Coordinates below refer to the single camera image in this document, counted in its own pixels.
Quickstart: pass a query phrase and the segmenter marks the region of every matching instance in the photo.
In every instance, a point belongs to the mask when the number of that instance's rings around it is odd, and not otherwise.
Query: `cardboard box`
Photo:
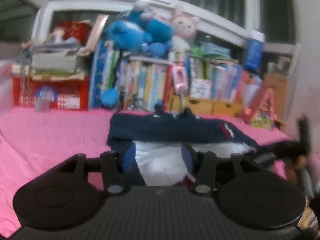
[[[265,74],[263,84],[274,91],[275,114],[282,117],[289,90],[289,79],[275,74]]]

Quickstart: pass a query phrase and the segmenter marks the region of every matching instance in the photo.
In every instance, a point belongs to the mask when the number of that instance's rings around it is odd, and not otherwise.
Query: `white cloth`
[[[181,143],[139,142],[136,162],[147,186],[171,186],[183,180],[187,168],[181,157]],[[214,152],[217,157],[230,158],[232,153],[243,154],[251,148],[243,143],[191,144],[196,150]]]

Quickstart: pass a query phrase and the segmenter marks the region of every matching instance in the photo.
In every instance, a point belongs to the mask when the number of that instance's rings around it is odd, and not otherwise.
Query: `red storage box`
[[[34,81],[25,80],[25,92],[20,94],[20,77],[13,77],[13,103],[15,106],[35,107],[36,92],[40,87],[49,85],[57,92],[57,99],[51,108],[86,110],[88,102],[89,77],[84,80]]]

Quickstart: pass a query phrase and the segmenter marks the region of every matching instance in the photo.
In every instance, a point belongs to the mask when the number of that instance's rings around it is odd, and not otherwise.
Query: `pink stuffed toy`
[[[180,53],[189,51],[191,48],[185,39],[190,39],[196,34],[199,18],[183,13],[182,5],[178,4],[170,22],[174,31],[172,51]]]

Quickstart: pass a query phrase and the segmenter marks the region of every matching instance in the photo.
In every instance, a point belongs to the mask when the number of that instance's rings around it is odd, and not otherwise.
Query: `circular label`
[[[52,86],[44,85],[37,90],[36,97],[51,99],[54,102],[57,100],[58,93]]]

